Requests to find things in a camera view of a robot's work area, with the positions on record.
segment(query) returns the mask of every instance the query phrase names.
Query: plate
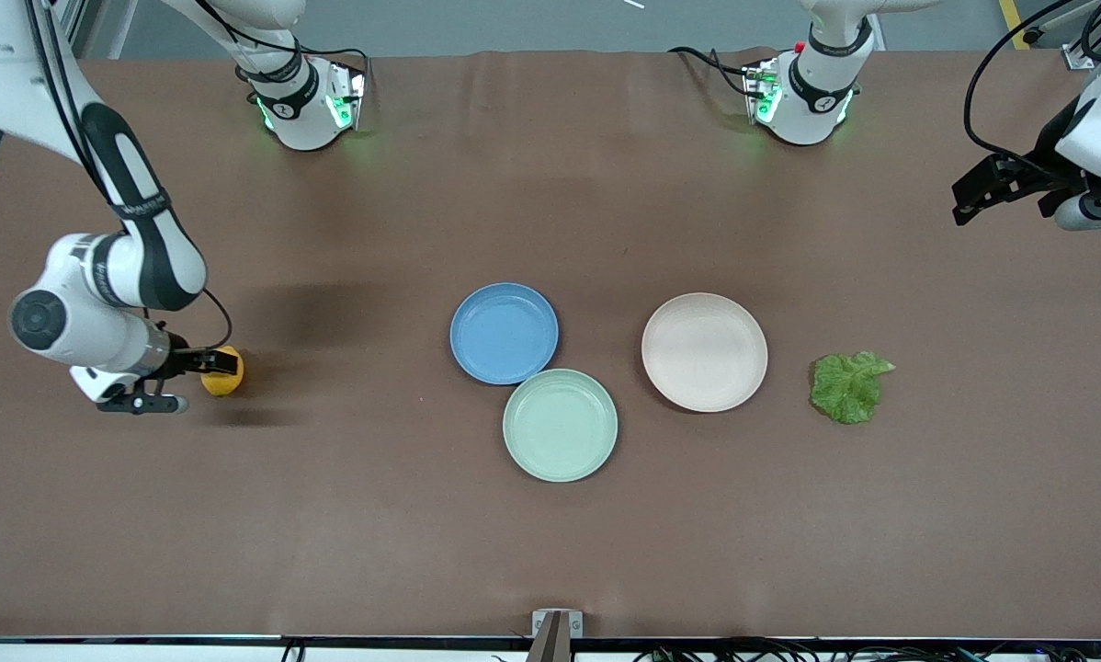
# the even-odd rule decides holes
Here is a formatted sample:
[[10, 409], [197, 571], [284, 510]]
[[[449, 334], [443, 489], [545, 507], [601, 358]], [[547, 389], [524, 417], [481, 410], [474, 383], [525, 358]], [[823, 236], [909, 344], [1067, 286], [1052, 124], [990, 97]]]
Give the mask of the plate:
[[656, 308], [640, 354], [656, 390], [693, 411], [739, 406], [767, 372], [767, 338], [756, 319], [730, 299], [705, 292]]
[[576, 370], [538, 372], [505, 403], [509, 455], [544, 481], [578, 481], [612, 455], [617, 405], [600, 382]]
[[550, 363], [559, 346], [559, 319], [536, 291], [495, 282], [470, 294], [454, 314], [454, 357], [487, 384], [519, 384]]

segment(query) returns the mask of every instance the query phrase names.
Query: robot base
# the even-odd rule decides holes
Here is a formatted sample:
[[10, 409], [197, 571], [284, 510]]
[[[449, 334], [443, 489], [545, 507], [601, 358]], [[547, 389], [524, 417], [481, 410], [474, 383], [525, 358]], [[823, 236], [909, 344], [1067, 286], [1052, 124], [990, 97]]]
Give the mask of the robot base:
[[306, 62], [318, 72], [319, 86], [297, 117], [282, 118], [293, 110], [276, 102], [265, 106], [260, 97], [257, 99], [264, 113], [264, 126], [276, 134], [282, 145], [298, 152], [319, 150], [334, 142], [342, 131], [356, 131], [366, 94], [363, 72], [318, 56], [307, 55]]
[[813, 112], [807, 101], [792, 91], [788, 72], [796, 57], [794, 51], [788, 51], [743, 73], [744, 88], [762, 94], [761, 99], [748, 97], [748, 116], [757, 124], [767, 127], [784, 142], [815, 145], [827, 139], [844, 121], [853, 93], [850, 91], [829, 112]]

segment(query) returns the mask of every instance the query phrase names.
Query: black joint band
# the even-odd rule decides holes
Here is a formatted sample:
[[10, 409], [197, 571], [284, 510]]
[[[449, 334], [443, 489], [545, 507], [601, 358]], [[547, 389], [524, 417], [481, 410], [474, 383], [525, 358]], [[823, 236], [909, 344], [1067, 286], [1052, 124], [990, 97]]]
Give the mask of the black joint band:
[[244, 73], [244, 76], [249, 80], [257, 80], [257, 83], [285, 83], [290, 80], [293, 76], [297, 75], [298, 70], [302, 70], [302, 63], [304, 62], [304, 56], [302, 55], [302, 43], [297, 41], [297, 37], [293, 37], [293, 56], [290, 58], [288, 63], [283, 64], [277, 70], [271, 72], [252, 72], [246, 68], [240, 68]]
[[171, 209], [171, 197], [160, 186], [157, 193], [137, 205], [109, 205], [109, 208], [122, 220], [152, 220], [156, 215]]
[[257, 98], [277, 119], [297, 119], [297, 117], [302, 116], [302, 108], [306, 108], [306, 104], [312, 101], [316, 94], [318, 94], [318, 70], [310, 64], [309, 79], [297, 91], [290, 94], [288, 97], [281, 97], [281, 99], [266, 97], [263, 94], [258, 94]]
[[795, 96], [800, 97], [808, 105], [808, 109], [813, 113], [824, 115], [830, 113], [841, 101], [848, 97], [849, 93], [853, 90], [853, 83], [850, 83], [848, 87], [842, 87], [836, 91], [828, 91], [827, 89], [820, 89], [809, 84], [799, 74], [799, 57], [792, 59], [792, 67], [787, 72], [788, 79], [792, 82], [792, 91], [795, 91]]
[[853, 43], [849, 43], [848, 46], [829, 46], [827, 43], [816, 41], [816, 34], [813, 34], [810, 28], [808, 29], [808, 46], [811, 46], [813, 51], [828, 55], [829, 58], [847, 58], [860, 51], [864, 43], [870, 40], [871, 34], [873, 34], [873, 25], [870, 25], [870, 18], [865, 17], [861, 19], [861, 29], [857, 39], [853, 39]]
[[126, 237], [124, 231], [118, 231], [115, 235], [107, 235], [105, 238], [97, 242], [97, 246], [92, 248], [92, 285], [97, 289], [97, 295], [101, 297], [105, 303], [124, 307], [126, 302], [121, 301], [118, 293], [113, 291], [113, 286], [109, 285], [109, 249], [117, 242], [118, 239]]

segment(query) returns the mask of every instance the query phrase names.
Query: blue plate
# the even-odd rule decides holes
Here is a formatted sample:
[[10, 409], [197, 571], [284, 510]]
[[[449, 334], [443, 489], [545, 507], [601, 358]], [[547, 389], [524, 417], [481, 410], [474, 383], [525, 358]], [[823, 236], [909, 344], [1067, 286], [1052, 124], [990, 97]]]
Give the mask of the blue plate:
[[516, 282], [497, 282], [470, 294], [449, 332], [454, 357], [487, 384], [530, 380], [559, 346], [559, 319], [546, 299]]

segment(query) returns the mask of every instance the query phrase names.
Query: gray floor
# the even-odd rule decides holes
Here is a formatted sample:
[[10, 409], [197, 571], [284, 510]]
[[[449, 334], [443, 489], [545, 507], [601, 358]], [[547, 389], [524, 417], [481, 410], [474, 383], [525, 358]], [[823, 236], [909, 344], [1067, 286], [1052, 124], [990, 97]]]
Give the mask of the gray floor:
[[[734, 51], [789, 47], [807, 36], [795, 0], [310, 0], [294, 33], [314, 48], [371, 56], [479, 51]], [[882, 17], [891, 50], [986, 50], [1004, 33], [996, 0], [946, 0]], [[222, 58], [210, 39], [160, 0], [139, 0], [122, 58]]]

